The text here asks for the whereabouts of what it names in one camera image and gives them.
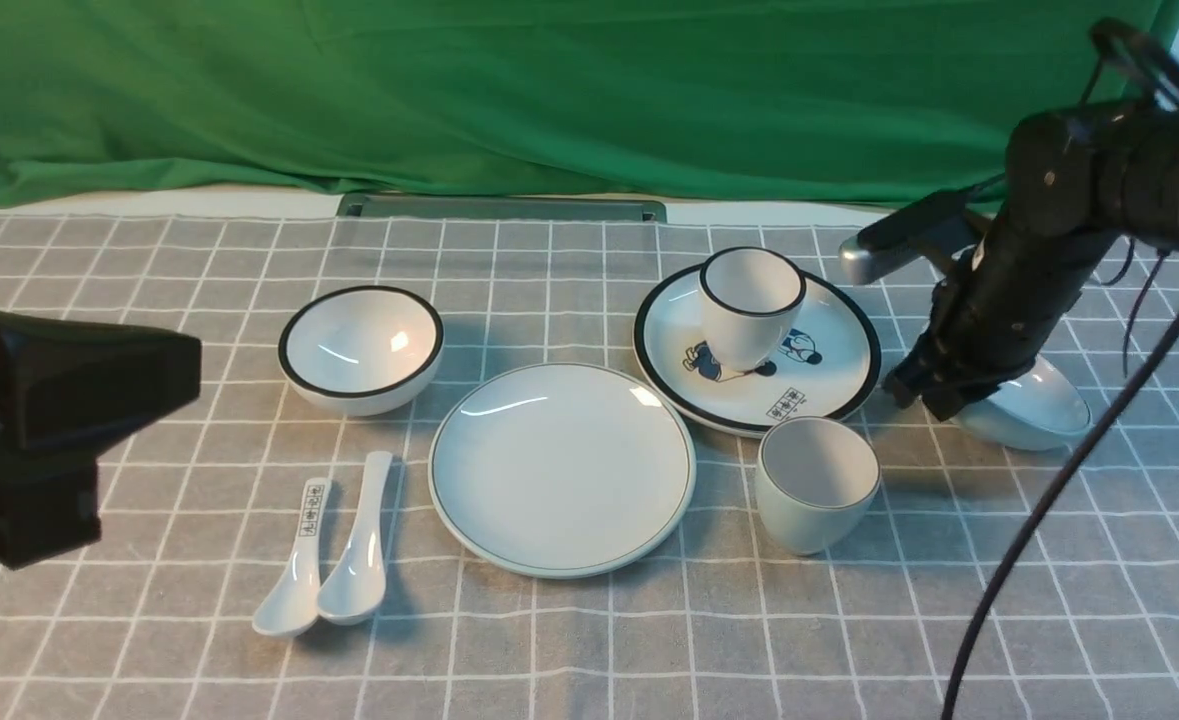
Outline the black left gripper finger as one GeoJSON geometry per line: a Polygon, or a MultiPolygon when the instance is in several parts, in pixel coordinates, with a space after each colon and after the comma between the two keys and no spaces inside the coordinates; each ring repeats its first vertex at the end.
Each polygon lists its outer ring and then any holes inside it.
{"type": "Polygon", "coordinates": [[[200,381],[190,333],[0,310],[0,564],[99,542],[100,457],[192,404],[200,381]]]}

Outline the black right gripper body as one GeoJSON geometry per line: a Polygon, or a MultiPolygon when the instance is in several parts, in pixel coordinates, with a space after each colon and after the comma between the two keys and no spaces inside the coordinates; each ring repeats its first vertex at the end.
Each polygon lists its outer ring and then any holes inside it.
{"type": "Polygon", "coordinates": [[[996,384],[1027,372],[1115,245],[1100,229],[1046,235],[1001,210],[983,240],[933,293],[924,363],[941,387],[996,384]]]}

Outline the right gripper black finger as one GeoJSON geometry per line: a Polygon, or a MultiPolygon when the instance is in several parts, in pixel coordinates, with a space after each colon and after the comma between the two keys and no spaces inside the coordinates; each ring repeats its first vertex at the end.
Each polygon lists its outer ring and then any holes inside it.
{"type": "Polygon", "coordinates": [[[922,401],[933,420],[946,421],[964,407],[990,397],[1002,383],[1014,378],[1014,372],[979,372],[936,345],[914,345],[885,375],[881,388],[900,409],[922,401]]]}

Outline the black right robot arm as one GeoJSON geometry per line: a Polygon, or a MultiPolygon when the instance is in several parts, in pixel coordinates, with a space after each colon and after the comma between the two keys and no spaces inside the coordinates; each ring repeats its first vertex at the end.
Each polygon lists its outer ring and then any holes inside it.
{"type": "Polygon", "coordinates": [[[897,407],[946,421],[1027,374],[1121,236],[1179,252],[1179,111],[1092,103],[1025,118],[1005,154],[1006,197],[983,222],[971,190],[940,190],[872,229],[893,269],[944,275],[927,326],[885,375],[897,407]]]}

